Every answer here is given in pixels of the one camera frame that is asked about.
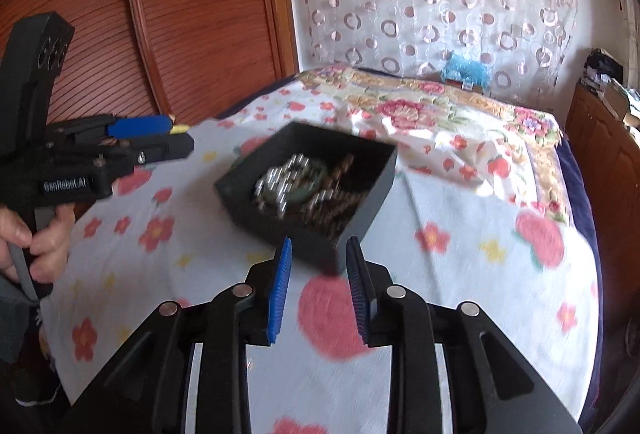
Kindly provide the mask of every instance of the wooden wardrobe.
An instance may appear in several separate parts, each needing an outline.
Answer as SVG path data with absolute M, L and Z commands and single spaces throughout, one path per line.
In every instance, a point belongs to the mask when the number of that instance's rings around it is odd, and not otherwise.
M 76 27 L 49 120 L 111 112 L 194 124 L 296 71 L 290 0 L 0 0 L 14 22 L 57 11 Z
M 604 318 L 615 327 L 640 295 L 640 146 L 580 84 L 575 88 L 566 131 L 593 210 Z

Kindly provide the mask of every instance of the wall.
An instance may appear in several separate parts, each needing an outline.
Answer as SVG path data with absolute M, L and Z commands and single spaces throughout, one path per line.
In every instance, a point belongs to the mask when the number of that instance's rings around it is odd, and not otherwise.
M 292 0 L 294 13 L 300 0 Z M 592 48 L 607 49 L 616 59 L 623 60 L 626 55 L 626 44 L 620 35 L 624 34 L 623 17 L 618 0 L 578 0 L 576 26 L 572 41 L 566 51 L 556 86 L 556 97 L 552 112 L 558 121 L 564 124 L 566 114 L 571 105 L 575 83 L 582 73 L 584 61 Z M 305 29 L 296 26 L 298 49 L 300 39 L 305 38 Z M 313 67 L 310 56 L 299 55 L 300 69 Z

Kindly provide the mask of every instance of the wooden cabinet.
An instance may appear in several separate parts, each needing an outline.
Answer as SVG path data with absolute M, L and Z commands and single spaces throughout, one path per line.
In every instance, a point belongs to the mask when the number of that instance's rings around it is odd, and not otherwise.
M 640 292 L 640 146 L 580 85 L 566 132 L 591 201 L 602 261 L 604 319 L 625 319 Z

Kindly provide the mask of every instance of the blue plush toy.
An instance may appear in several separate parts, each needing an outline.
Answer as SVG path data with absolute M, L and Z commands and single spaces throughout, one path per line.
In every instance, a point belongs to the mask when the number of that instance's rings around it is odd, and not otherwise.
M 440 78 L 444 83 L 447 80 L 471 82 L 482 87 L 484 92 L 489 86 L 489 71 L 484 64 L 463 58 L 462 56 L 451 53 L 450 59 L 440 72 Z

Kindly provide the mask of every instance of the red flower pattern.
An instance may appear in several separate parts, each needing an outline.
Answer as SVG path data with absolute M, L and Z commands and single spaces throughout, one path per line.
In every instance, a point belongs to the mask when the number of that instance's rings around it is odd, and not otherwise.
M 290 101 L 287 103 L 287 108 L 292 112 L 301 112 L 306 109 L 306 105 L 298 103 L 297 101 Z
M 129 216 L 123 217 L 116 223 L 116 227 L 113 229 L 114 233 L 123 234 L 131 224 L 131 218 Z
M 358 136 L 360 136 L 361 138 L 366 138 L 366 139 L 375 139 L 376 138 L 376 131 L 374 130 L 361 130 L 358 132 Z
M 152 169 L 144 169 L 142 167 L 134 168 L 132 174 L 118 180 L 116 185 L 118 195 L 127 195 L 139 189 L 151 179 L 151 172 L 153 172 Z
M 568 334 L 575 326 L 578 325 L 578 321 L 575 318 L 575 306 L 570 306 L 566 302 L 563 302 L 556 313 L 556 320 L 560 323 L 562 334 Z
M 391 124 L 398 129 L 428 128 L 436 124 L 433 110 L 404 99 L 385 101 L 376 107 L 376 111 L 390 117 Z
M 98 341 L 98 333 L 90 318 L 85 318 L 82 324 L 74 326 L 71 339 L 76 346 L 74 355 L 78 362 L 81 360 L 90 362 L 94 359 L 94 346 Z
M 560 210 L 562 210 L 562 205 L 558 203 L 558 201 L 550 201 L 548 209 L 553 213 L 558 213 Z
M 298 325 L 313 348 L 329 360 L 348 360 L 369 352 L 358 334 L 346 279 L 315 276 L 298 301 Z
M 475 168 L 470 167 L 469 165 L 464 165 L 462 168 L 460 168 L 459 172 L 460 175 L 465 178 L 465 181 L 471 181 L 471 179 L 475 178 L 478 175 L 478 171 Z
M 424 229 L 419 229 L 415 232 L 415 238 L 424 251 L 447 253 L 451 235 L 446 231 L 440 230 L 437 224 L 427 223 Z
M 153 200 L 156 202 L 156 205 L 161 205 L 162 203 L 166 203 L 173 193 L 174 189 L 172 189 L 171 187 L 158 190 L 156 192 L 156 195 L 154 195 Z
M 442 94 L 444 92 L 444 85 L 436 81 L 421 81 L 418 88 L 427 94 Z
M 146 225 L 146 231 L 140 236 L 138 243 L 144 245 L 147 253 L 155 251 L 161 241 L 166 242 L 171 238 L 174 222 L 173 217 L 166 219 L 154 217 Z
M 542 215 L 546 214 L 546 205 L 544 203 L 539 203 L 537 201 L 532 201 L 530 203 L 531 208 L 533 208 L 534 210 L 539 211 Z
M 239 149 L 235 149 L 234 152 L 241 155 L 242 157 L 248 156 L 251 152 L 257 149 L 257 147 L 262 145 L 268 139 L 269 137 L 267 136 L 257 136 L 255 138 L 249 138 L 247 141 L 242 143 Z
M 320 425 L 300 425 L 291 418 L 281 418 L 273 425 L 270 434 L 327 434 L 327 430 Z
M 521 211 L 516 218 L 516 232 L 532 247 L 535 266 L 555 269 L 564 258 L 564 240 L 556 221 L 532 211 Z
M 456 150 L 464 150 L 466 148 L 466 139 L 462 136 L 456 136 L 449 142 L 449 144 Z
M 95 235 L 95 232 L 98 231 L 98 228 L 101 224 L 102 221 L 96 217 L 90 220 L 89 223 L 87 223 L 87 225 L 84 227 L 84 238 L 88 239 L 89 237 L 93 237 Z

